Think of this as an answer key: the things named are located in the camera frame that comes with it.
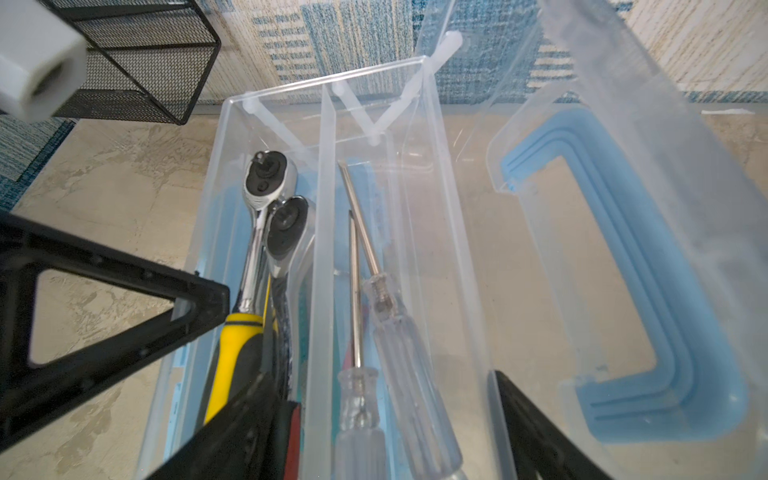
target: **patterned wallpaper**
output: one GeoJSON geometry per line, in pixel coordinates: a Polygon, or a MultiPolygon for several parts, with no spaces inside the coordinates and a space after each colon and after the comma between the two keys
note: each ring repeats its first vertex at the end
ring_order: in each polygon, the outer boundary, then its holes
{"type": "MultiPolygon", "coordinates": [[[[245,91],[413,55],[427,0],[198,0],[222,49],[200,96],[217,104],[245,91]]],[[[768,102],[765,0],[610,0],[692,101],[768,102]]],[[[535,0],[460,2],[455,18],[488,32],[479,53],[440,72],[441,100],[482,101],[503,72],[494,53],[535,22],[535,0]]],[[[572,78],[567,51],[541,38],[515,71],[506,101],[522,101],[553,79],[572,78]]]]}

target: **transparent plastic handle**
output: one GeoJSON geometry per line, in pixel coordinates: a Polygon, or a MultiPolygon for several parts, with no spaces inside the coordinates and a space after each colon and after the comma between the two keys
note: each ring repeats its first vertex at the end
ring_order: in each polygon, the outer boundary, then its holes
{"type": "Polygon", "coordinates": [[[462,452],[413,319],[401,313],[385,313],[396,308],[377,308],[382,305],[382,296],[377,294],[381,289],[377,289],[376,284],[387,280],[382,276],[386,274],[368,279],[363,289],[376,311],[373,339],[411,474],[414,480],[441,480],[461,468],[462,452]]]}
{"type": "Polygon", "coordinates": [[[341,432],[336,437],[336,480],[386,480],[386,443],[379,428],[375,369],[339,374],[341,432]]]}

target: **metal mesh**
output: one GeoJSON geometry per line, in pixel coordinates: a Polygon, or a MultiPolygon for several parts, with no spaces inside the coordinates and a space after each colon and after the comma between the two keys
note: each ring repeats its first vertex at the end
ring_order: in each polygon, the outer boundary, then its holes
{"type": "Polygon", "coordinates": [[[194,2],[41,1],[89,42],[88,79],[57,116],[187,122],[220,47],[194,2]]]}

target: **blue handle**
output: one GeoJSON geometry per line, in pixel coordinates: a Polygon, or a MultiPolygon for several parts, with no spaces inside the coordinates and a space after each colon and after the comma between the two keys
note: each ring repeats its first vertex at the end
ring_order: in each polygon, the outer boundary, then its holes
{"type": "Polygon", "coordinates": [[[502,161],[508,185],[562,156],[627,284],[657,357],[649,372],[577,387],[605,443],[706,440],[743,419],[747,388],[696,274],[656,204],[597,118],[553,115],[502,161]]]}

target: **plastic toolbox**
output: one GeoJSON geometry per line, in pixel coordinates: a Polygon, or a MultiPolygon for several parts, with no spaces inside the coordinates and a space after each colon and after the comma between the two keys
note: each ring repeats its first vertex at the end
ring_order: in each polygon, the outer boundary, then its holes
{"type": "MultiPolygon", "coordinates": [[[[187,268],[237,289],[250,232],[240,188],[257,151],[285,153],[316,207],[300,477],[333,477],[349,342],[342,160],[427,345],[467,478],[515,476],[494,369],[614,478],[764,478],[768,201],[609,4],[502,3],[524,28],[480,30],[472,2],[433,2],[417,45],[431,58],[223,106],[187,268]],[[570,75],[521,87],[520,71],[562,58],[570,75]],[[466,86],[476,101],[441,110],[477,61],[491,64],[466,86]]],[[[163,361],[138,476],[194,433],[216,340],[163,361]]],[[[379,383],[389,475],[410,478],[379,383]]]]}

